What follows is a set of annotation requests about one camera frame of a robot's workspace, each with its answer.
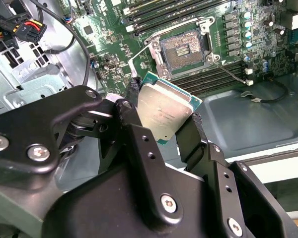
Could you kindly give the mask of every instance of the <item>green circuit board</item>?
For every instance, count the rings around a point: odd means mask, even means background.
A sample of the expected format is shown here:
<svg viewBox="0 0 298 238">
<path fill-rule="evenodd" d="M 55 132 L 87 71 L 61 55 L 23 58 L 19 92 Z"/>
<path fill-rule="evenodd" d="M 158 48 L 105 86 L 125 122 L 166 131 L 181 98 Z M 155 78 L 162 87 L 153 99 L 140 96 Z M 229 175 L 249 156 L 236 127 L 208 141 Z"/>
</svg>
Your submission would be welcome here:
<svg viewBox="0 0 298 238">
<path fill-rule="evenodd" d="M 64 14 L 68 14 L 68 1 L 59 1 Z M 85 40 L 91 59 L 99 65 L 97 74 L 106 92 L 124 93 L 132 77 L 128 61 L 145 47 L 145 39 L 196 17 L 215 19 L 210 26 L 210 37 L 213 53 L 220 56 L 218 64 L 225 66 L 247 59 L 253 64 L 254 82 L 262 80 L 268 72 L 284 75 L 294 70 L 287 49 L 297 41 L 292 42 L 291 30 L 278 24 L 281 12 L 286 10 L 286 1 L 272 6 L 265 6 L 262 0 L 71 0 L 71 3 L 74 10 L 71 26 Z M 246 12 L 250 13 L 247 19 L 244 17 Z M 264 21 L 272 16 L 274 25 L 264 25 Z M 245 26 L 245 22 L 250 22 L 251 26 Z M 198 28 L 196 22 L 185 24 L 162 34 L 160 42 Z M 276 29 L 283 29 L 285 33 L 276 34 Z M 250 38 L 245 37 L 246 32 L 252 34 Z M 232 36 L 235 48 L 230 50 L 228 45 L 231 43 L 227 41 Z M 204 49 L 205 38 L 200 41 Z M 185 44 L 178 50 L 181 54 L 192 54 L 189 47 L 193 44 Z M 171 81 L 217 68 L 214 64 L 205 67 L 205 55 L 202 58 L 204 61 L 194 61 L 170 72 Z M 268 67 L 263 67 L 263 60 Z M 133 62 L 142 78 L 148 71 L 158 73 L 149 49 Z M 205 91 L 204 95 L 211 93 L 212 90 Z"/>
</svg>

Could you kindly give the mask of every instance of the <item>capacitor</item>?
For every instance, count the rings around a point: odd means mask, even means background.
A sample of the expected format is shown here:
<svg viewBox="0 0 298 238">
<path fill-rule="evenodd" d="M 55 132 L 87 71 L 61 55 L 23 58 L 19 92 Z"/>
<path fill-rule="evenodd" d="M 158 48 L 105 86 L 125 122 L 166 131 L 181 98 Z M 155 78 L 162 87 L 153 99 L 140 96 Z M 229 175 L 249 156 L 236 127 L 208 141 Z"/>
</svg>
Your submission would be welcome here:
<svg viewBox="0 0 298 238">
<path fill-rule="evenodd" d="M 244 33 L 243 33 L 243 36 L 245 37 L 245 38 L 251 38 L 251 36 L 252 36 L 252 33 L 251 32 L 249 32 L 249 31 L 245 31 Z"/>
<path fill-rule="evenodd" d="M 261 67 L 261 70 L 263 71 L 263 73 L 267 73 L 268 72 L 268 68 L 267 67 Z"/>
<path fill-rule="evenodd" d="M 92 68 L 99 68 L 100 67 L 100 64 L 97 61 L 92 61 L 90 65 L 91 65 Z"/>
<path fill-rule="evenodd" d="M 264 60 L 264 59 L 260 62 L 260 64 L 263 66 L 263 68 L 267 68 L 268 67 L 268 62 L 266 60 Z"/>
<path fill-rule="evenodd" d="M 246 47 L 246 48 L 251 48 L 252 45 L 253 45 L 253 44 L 252 44 L 250 41 L 245 41 L 245 42 L 244 42 L 244 47 Z"/>
<path fill-rule="evenodd" d="M 242 17 L 246 20 L 250 19 L 251 15 L 252 14 L 249 11 L 245 11 L 242 13 Z"/>
<path fill-rule="evenodd" d="M 245 21 L 245 22 L 243 22 L 242 26 L 245 28 L 249 28 L 252 26 L 252 23 L 250 21 Z"/>
<path fill-rule="evenodd" d="M 243 55 L 242 59 L 243 59 L 245 62 L 250 61 L 250 57 L 247 56 L 247 55 Z"/>
<path fill-rule="evenodd" d="M 280 36 L 284 35 L 284 33 L 285 33 L 285 30 L 283 30 L 283 29 L 275 29 L 274 31 L 276 34 L 278 34 Z"/>
<path fill-rule="evenodd" d="M 272 20 L 266 20 L 266 21 L 264 21 L 264 25 L 265 26 L 273 26 L 274 22 Z"/>
</svg>

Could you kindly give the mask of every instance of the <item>yellow wire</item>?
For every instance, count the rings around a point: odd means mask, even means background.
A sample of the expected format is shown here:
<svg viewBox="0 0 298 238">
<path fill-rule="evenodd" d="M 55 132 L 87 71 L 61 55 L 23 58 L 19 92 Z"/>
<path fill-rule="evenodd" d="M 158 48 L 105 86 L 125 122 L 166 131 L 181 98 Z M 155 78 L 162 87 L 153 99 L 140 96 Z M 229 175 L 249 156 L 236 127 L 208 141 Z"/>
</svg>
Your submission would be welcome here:
<svg viewBox="0 0 298 238">
<path fill-rule="evenodd" d="M 39 26 L 43 26 L 41 22 L 35 21 L 35 20 L 30 20 L 32 22 L 34 22 L 35 24 L 39 25 Z"/>
</svg>

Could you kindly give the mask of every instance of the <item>white connector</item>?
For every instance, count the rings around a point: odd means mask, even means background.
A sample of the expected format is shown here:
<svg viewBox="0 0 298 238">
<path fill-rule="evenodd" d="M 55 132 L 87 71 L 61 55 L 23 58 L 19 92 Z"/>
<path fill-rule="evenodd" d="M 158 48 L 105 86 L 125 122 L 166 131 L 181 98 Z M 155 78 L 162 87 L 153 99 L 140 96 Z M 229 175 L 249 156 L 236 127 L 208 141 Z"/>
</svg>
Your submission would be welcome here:
<svg viewBox="0 0 298 238">
<path fill-rule="evenodd" d="M 246 75 L 250 75 L 250 74 L 253 73 L 253 69 L 252 68 L 246 68 L 245 73 L 246 73 Z"/>
</svg>

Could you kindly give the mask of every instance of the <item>chip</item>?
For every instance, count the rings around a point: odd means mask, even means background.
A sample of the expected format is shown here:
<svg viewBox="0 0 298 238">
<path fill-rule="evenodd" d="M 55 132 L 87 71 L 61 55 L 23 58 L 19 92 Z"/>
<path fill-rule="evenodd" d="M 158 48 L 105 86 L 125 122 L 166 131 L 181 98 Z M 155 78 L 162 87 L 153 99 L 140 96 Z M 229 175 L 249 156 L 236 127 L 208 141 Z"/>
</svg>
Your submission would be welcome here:
<svg viewBox="0 0 298 238">
<path fill-rule="evenodd" d="M 230 29 L 230 30 L 225 31 L 225 34 L 226 34 L 227 36 L 234 35 L 234 33 L 235 33 L 234 29 Z"/>
<path fill-rule="evenodd" d="M 84 31 L 87 35 L 90 35 L 93 33 L 93 29 L 89 25 L 84 27 Z"/>
<path fill-rule="evenodd" d="M 266 41 L 266 46 L 270 46 L 271 44 L 272 44 L 272 40 L 268 40 L 268 41 Z"/>
<path fill-rule="evenodd" d="M 236 52 L 236 50 L 233 50 L 233 51 L 228 51 L 227 54 L 228 54 L 228 56 L 235 56 L 235 55 L 237 55 L 237 52 Z"/>
<path fill-rule="evenodd" d="M 235 43 L 233 43 L 233 44 L 229 44 L 229 45 L 227 45 L 226 47 L 228 48 L 228 50 L 235 50 L 235 48 L 236 48 L 236 44 L 235 44 Z"/>
<path fill-rule="evenodd" d="M 253 36 L 257 36 L 259 34 L 259 29 L 254 29 L 253 30 Z"/>
<path fill-rule="evenodd" d="M 265 12 L 265 13 L 270 12 L 270 7 L 265 8 L 264 12 Z"/>
<path fill-rule="evenodd" d="M 236 41 L 235 36 L 231 36 L 231 37 L 227 37 L 227 38 L 226 38 L 226 42 L 228 42 L 228 43 L 233 43 L 233 42 L 235 42 L 235 41 Z"/>
<path fill-rule="evenodd" d="M 169 71 L 203 61 L 200 35 L 199 30 L 192 30 L 160 41 L 162 54 Z"/>
<path fill-rule="evenodd" d="M 277 46 L 282 46 L 283 44 L 284 44 L 284 41 L 283 40 L 277 42 Z"/>
<path fill-rule="evenodd" d="M 224 27 L 225 28 L 232 28 L 232 27 L 234 27 L 234 22 L 233 21 L 229 21 L 227 23 L 224 23 Z"/>
</svg>

